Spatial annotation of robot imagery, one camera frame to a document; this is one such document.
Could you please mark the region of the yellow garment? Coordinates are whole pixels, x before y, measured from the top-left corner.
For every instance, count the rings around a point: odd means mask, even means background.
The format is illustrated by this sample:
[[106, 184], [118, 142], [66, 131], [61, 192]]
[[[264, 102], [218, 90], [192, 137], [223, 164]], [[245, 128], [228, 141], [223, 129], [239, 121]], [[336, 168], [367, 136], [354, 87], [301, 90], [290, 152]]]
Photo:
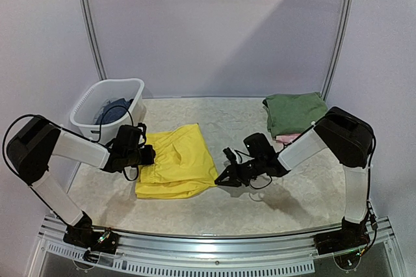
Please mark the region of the yellow garment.
[[155, 150], [152, 165], [141, 166], [139, 199], [185, 199], [216, 186], [218, 172], [198, 124], [147, 134]]

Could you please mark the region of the green sleeveless shirt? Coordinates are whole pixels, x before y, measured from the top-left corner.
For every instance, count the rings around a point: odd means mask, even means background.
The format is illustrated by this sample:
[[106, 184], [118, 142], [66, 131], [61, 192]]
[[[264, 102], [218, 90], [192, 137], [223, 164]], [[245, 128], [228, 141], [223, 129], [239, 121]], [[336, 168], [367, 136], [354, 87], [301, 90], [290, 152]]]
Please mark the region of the green sleeveless shirt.
[[328, 111], [318, 92], [274, 94], [267, 96], [262, 104], [267, 112], [267, 129], [273, 138], [303, 133]]

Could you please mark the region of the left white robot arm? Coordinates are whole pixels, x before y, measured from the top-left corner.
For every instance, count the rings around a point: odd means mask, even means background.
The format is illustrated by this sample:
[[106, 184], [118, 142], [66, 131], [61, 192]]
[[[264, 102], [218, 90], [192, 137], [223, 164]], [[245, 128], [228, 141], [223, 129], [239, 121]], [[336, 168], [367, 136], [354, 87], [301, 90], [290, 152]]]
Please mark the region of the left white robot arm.
[[71, 236], [83, 247], [92, 246], [96, 232], [91, 220], [70, 198], [58, 162], [86, 164], [105, 173], [124, 173], [154, 163], [155, 150], [146, 142], [144, 124], [122, 125], [108, 144], [86, 138], [38, 114], [14, 120], [2, 141], [2, 156], [9, 170], [37, 197], [72, 227]]

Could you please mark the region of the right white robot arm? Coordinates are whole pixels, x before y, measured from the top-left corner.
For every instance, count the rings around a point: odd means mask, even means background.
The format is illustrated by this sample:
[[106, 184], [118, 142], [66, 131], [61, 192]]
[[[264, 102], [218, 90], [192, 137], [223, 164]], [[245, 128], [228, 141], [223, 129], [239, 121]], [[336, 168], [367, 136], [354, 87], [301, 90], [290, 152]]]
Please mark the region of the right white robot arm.
[[281, 178], [322, 150], [330, 150], [344, 170], [344, 219], [350, 223], [337, 232], [336, 243], [341, 248], [350, 248], [360, 240], [361, 229], [357, 224], [364, 221], [368, 213], [369, 163], [374, 152], [374, 131], [368, 123], [339, 107], [332, 107], [279, 152], [262, 133], [246, 137], [244, 145], [250, 156], [245, 163], [238, 161], [237, 152], [224, 149], [229, 165], [215, 179], [216, 185], [248, 187], [263, 174]]

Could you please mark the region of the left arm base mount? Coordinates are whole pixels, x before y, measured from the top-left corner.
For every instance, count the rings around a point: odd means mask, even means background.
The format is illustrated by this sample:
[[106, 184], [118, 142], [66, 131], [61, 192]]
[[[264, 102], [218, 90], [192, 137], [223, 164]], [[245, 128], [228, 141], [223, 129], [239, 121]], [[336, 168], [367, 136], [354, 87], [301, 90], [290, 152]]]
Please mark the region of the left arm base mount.
[[95, 230], [92, 219], [83, 212], [81, 219], [73, 226], [67, 225], [63, 241], [72, 246], [84, 248], [83, 261], [97, 263], [100, 253], [115, 255], [120, 236], [110, 228]]

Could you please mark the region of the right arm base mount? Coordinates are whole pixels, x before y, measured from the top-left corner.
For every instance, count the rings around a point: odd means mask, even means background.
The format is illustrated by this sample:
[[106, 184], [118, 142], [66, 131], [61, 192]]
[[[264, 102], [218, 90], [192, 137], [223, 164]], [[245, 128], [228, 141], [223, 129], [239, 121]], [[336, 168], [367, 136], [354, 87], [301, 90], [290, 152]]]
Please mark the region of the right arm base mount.
[[374, 245], [377, 231], [376, 216], [367, 213], [359, 224], [343, 218], [340, 230], [316, 234], [313, 242], [319, 255], [333, 254], [334, 262], [341, 270], [354, 270]]

